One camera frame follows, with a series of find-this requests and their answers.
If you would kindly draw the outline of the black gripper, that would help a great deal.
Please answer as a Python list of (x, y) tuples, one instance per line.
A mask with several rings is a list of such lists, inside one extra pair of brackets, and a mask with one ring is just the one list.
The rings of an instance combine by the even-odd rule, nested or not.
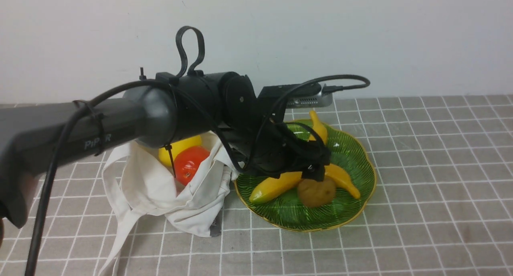
[(250, 133), (231, 129), (230, 145), (235, 162), (244, 163), (240, 173), (256, 177), (300, 172), (319, 180), (331, 161), (331, 151), (320, 134), (298, 121), (267, 125), (257, 140)]

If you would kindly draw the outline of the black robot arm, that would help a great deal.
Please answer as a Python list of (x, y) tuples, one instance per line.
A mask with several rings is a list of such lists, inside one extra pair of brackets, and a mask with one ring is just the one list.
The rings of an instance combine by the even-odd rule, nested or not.
[(329, 151), (300, 140), (283, 123), (286, 101), (303, 84), (266, 87), (255, 96), (235, 72), (181, 77), (159, 73), (112, 88), (90, 101), (1, 109), (1, 218), (22, 228), (37, 177), (136, 140), (149, 148), (213, 131), (236, 170), (254, 176), (313, 170)]

